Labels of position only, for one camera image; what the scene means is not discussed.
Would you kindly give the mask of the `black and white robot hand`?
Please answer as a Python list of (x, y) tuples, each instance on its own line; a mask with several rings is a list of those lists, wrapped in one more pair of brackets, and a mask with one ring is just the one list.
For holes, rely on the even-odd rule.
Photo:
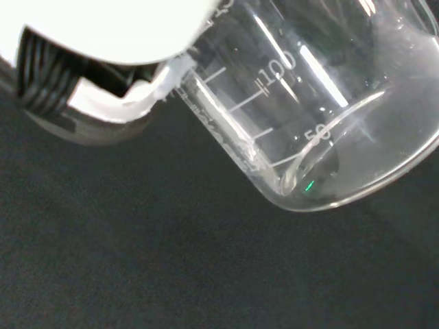
[(142, 132), (231, 1), (2, 1), (1, 96), (80, 145)]

